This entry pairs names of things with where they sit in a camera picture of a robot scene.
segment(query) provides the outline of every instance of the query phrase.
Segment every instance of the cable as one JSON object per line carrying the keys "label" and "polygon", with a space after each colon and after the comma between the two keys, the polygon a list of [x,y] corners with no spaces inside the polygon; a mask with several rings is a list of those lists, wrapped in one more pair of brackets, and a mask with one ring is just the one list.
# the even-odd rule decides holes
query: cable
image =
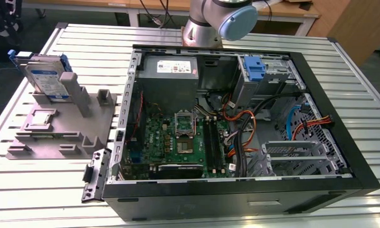
{"label": "cable", "polygon": [[212,116],[204,109],[201,109],[197,105],[195,105],[195,109],[205,116]]}
{"label": "cable", "polygon": [[164,5],[161,0],[159,0],[159,1],[160,1],[160,4],[163,5],[163,8],[165,10],[165,14],[169,16],[169,20],[172,21],[172,23],[175,25],[175,28],[177,28],[177,24],[175,23],[172,15],[169,14],[169,0],[165,0],[165,5]]}
{"label": "cable", "polygon": [[10,67],[10,68],[0,68],[0,70],[18,70],[18,69],[14,67]]}
{"label": "cable", "polygon": [[287,116],[287,121],[285,121],[285,132],[287,132],[287,137],[291,140],[292,139],[292,115],[296,109],[299,109],[300,106],[295,106],[291,108],[291,112]]}
{"label": "cable", "polygon": [[[252,116],[255,117],[260,110],[267,106],[268,103],[271,103],[273,100],[276,100],[277,98],[280,97],[285,97],[285,96],[300,96],[303,93],[301,92],[295,92],[295,93],[283,93],[283,94],[277,94],[277,95],[273,95],[271,97],[268,97],[267,99],[264,99],[259,105],[255,107],[253,109],[253,112],[252,112]],[[243,121],[243,124],[241,124],[241,127],[239,129],[239,132],[236,134],[236,137],[235,137],[235,154],[236,154],[236,157],[237,159],[241,159],[240,163],[241,163],[241,166],[236,166],[236,170],[235,170],[235,175],[236,177],[245,177],[247,175],[247,169],[245,169],[245,166],[247,166],[247,158],[245,158],[245,155],[244,155],[244,148],[241,146],[241,132],[243,130],[245,129],[247,125],[248,125],[248,122],[249,122],[249,118],[247,118],[244,121]]]}
{"label": "cable", "polygon": [[163,0],[159,0],[159,1],[160,1],[160,4],[161,4],[161,6],[164,7],[164,10],[165,10],[164,11],[164,22],[159,26],[159,28],[161,29],[165,26],[165,24],[167,24],[165,18],[167,18],[168,11],[167,11],[167,8],[165,8]]}
{"label": "cable", "polygon": [[[329,124],[329,123],[332,123],[332,120],[329,118],[329,115],[327,115],[325,117],[323,117],[320,119],[315,119],[315,120],[307,121],[307,127],[313,126],[313,125]],[[295,131],[293,131],[291,140],[296,140],[299,131],[303,128],[304,128],[304,124],[300,123],[299,126],[296,127]]]}
{"label": "cable", "polygon": [[153,17],[153,15],[149,13],[149,11],[148,11],[148,9],[147,9],[147,7],[145,7],[144,2],[143,2],[141,0],[139,0],[139,1],[140,1],[140,3],[141,3],[141,6],[143,6],[144,10],[147,11],[148,16],[153,19],[155,17]]}
{"label": "cable", "polygon": [[148,18],[151,18],[152,21],[155,22],[155,24],[161,27],[161,25],[163,25],[161,21],[157,19],[157,17],[155,17],[155,16],[149,13],[148,8],[145,7],[145,4],[144,4],[143,0],[139,0],[139,1],[140,1],[140,4],[141,4],[144,10],[147,11],[147,16],[148,16]]}
{"label": "cable", "polygon": [[272,21],[272,7],[271,4],[268,4],[267,0],[263,0],[268,6],[268,21]]}
{"label": "cable", "polygon": [[203,112],[207,113],[208,115],[212,115],[212,116],[216,115],[216,113],[212,113],[212,112],[207,111],[205,108],[201,105],[195,104],[195,107],[197,108],[199,111],[203,110]]}
{"label": "cable", "polygon": [[143,104],[144,104],[144,92],[140,93],[140,107],[139,107],[139,115],[137,115],[137,119],[136,119],[136,123],[135,123],[135,128],[133,128],[133,132],[131,135],[131,138],[128,140],[128,142],[132,140],[135,133],[137,131],[139,128],[139,123],[140,123],[140,114],[141,114],[141,108],[143,108]]}

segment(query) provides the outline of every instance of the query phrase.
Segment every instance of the metal workbench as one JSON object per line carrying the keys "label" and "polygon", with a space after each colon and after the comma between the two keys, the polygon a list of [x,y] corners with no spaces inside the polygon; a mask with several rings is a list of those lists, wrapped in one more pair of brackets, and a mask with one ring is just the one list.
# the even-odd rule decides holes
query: metal workbench
{"label": "metal workbench", "polygon": [[[69,24],[54,29],[41,54],[64,52],[89,93],[121,94],[132,44],[180,45],[180,31]],[[304,54],[325,93],[380,180],[380,95],[337,43],[325,38],[251,34],[227,48],[296,51]],[[0,225],[93,227],[129,225],[105,203],[81,204],[88,160],[5,158],[14,132],[32,108],[33,88],[21,82],[0,116]],[[135,222],[144,226],[380,227],[380,190],[348,198],[312,214]]]}

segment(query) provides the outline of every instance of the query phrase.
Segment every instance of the black cable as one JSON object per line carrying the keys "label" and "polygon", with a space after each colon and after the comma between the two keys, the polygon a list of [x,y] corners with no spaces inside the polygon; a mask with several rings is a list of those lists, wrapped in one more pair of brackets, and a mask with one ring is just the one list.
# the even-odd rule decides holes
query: black cable
{"label": "black cable", "polygon": [[159,26],[159,28],[161,29],[161,28],[165,26],[167,22],[169,21],[169,20],[168,20],[168,21],[165,20],[167,14],[168,14],[168,11],[167,11],[165,6],[169,7],[169,1],[165,1],[165,5],[164,5],[163,0],[159,0],[159,1],[160,1],[160,4],[163,5],[164,10],[165,10],[165,11],[164,11],[164,21],[163,21],[161,25]]}
{"label": "black cable", "polygon": [[268,6],[268,21],[272,21],[272,7],[271,4],[268,4],[267,0],[263,0]]}
{"label": "black cable", "polygon": [[140,3],[141,3],[141,6],[143,6],[144,10],[147,11],[148,16],[149,16],[151,18],[153,18],[152,14],[149,13],[149,11],[148,11],[148,9],[147,9],[147,7],[145,7],[144,2],[143,2],[141,0],[139,0],[139,1],[140,1]]}
{"label": "black cable", "polygon": [[163,0],[159,0],[159,1],[160,1],[160,4],[163,5],[163,8],[165,10],[165,14],[169,16],[169,20],[172,21],[172,23],[175,25],[175,28],[177,28],[177,24],[175,23],[172,15],[169,14],[169,0],[165,0],[165,5],[164,5]]}

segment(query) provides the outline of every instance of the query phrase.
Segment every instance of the wire bundle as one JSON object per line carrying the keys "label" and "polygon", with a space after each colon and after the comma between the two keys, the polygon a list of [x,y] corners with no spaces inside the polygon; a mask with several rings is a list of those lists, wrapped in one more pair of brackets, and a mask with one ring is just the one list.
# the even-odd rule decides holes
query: wire bundle
{"label": "wire bundle", "polygon": [[[323,117],[320,119],[307,121],[307,127],[313,126],[313,125],[329,124],[329,123],[332,123],[332,120],[329,118],[329,115],[327,115],[325,117]],[[295,131],[293,131],[291,140],[296,140],[296,136],[297,136],[297,134],[303,128],[304,128],[304,124],[300,123],[299,126],[296,127]]]}
{"label": "wire bundle", "polygon": [[[295,92],[295,93],[283,93],[283,94],[277,94],[273,95],[271,97],[268,97],[267,99],[264,99],[259,105],[253,108],[252,111],[252,116],[255,117],[259,112],[264,109],[264,107],[277,98],[280,97],[296,97],[300,96],[301,92]],[[239,132],[236,134],[235,140],[233,140],[233,145],[235,145],[235,155],[236,155],[236,170],[235,170],[235,177],[245,177],[247,176],[247,157],[245,157],[245,150],[244,150],[244,144],[241,143],[241,133],[243,130],[245,129],[248,122],[249,122],[249,118],[247,118],[243,123],[241,123],[241,127],[239,129]]]}
{"label": "wire bundle", "polygon": [[131,138],[129,138],[128,142],[132,140],[132,138],[133,138],[133,136],[135,136],[135,133],[136,133],[136,131],[137,131],[137,128],[139,128],[140,114],[141,114],[143,105],[144,105],[144,92],[140,93],[139,115],[137,115],[137,119],[136,119],[136,122],[135,122],[133,132],[132,132],[132,135],[131,135]]}
{"label": "wire bundle", "polygon": [[205,116],[216,116],[216,115],[217,115],[217,113],[207,111],[207,110],[203,108],[203,106],[199,105],[199,104],[195,104],[195,108],[196,108],[196,110],[197,110],[203,115],[205,115]]}

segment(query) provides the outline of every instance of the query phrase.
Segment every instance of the white label sticker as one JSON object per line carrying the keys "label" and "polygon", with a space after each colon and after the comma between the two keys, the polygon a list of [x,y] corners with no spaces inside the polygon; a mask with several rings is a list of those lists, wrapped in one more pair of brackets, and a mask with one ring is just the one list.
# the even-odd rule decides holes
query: white label sticker
{"label": "white label sticker", "polygon": [[228,101],[228,105],[231,106],[231,108],[235,108],[235,104],[232,101]]}
{"label": "white label sticker", "polygon": [[53,70],[32,70],[34,82],[50,99],[66,99],[69,97],[64,85],[58,81],[58,74]]}
{"label": "white label sticker", "polygon": [[315,15],[315,14],[304,14],[304,17],[305,18],[317,18],[317,15]]}
{"label": "white label sticker", "polygon": [[157,73],[187,73],[191,74],[191,62],[189,61],[157,61]]}
{"label": "white label sticker", "polygon": [[108,3],[109,6],[127,6],[125,4],[121,3]]}

